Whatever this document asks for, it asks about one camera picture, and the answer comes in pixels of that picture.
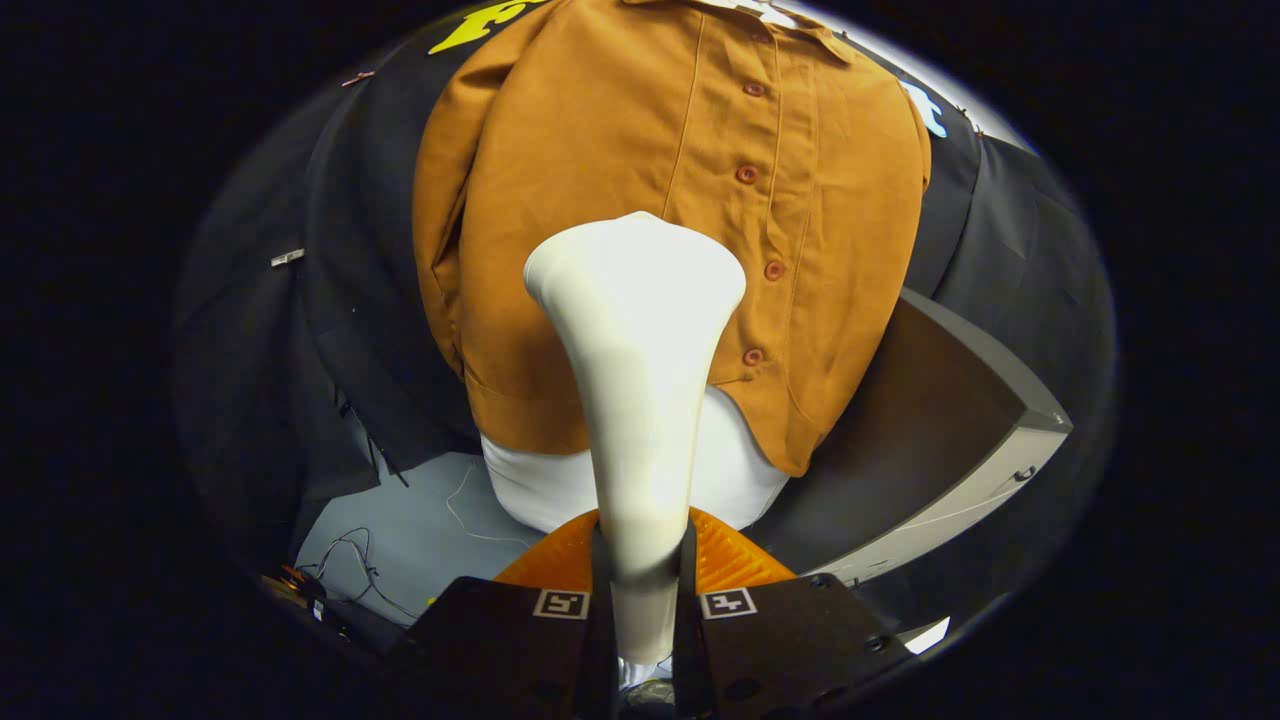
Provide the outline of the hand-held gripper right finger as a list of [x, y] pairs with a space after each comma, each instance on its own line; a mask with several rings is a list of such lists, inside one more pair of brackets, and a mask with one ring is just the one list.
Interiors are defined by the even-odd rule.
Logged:
[[913, 653], [835, 575], [797, 577], [708, 512], [678, 555], [677, 719], [838, 719]]

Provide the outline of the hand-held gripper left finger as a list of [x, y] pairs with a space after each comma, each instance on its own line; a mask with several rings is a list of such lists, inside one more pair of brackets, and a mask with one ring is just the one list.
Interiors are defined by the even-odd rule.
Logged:
[[576, 541], [589, 589], [456, 578], [387, 655], [393, 696], [430, 719], [616, 719], [620, 664], [608, 543], [590, 512]]

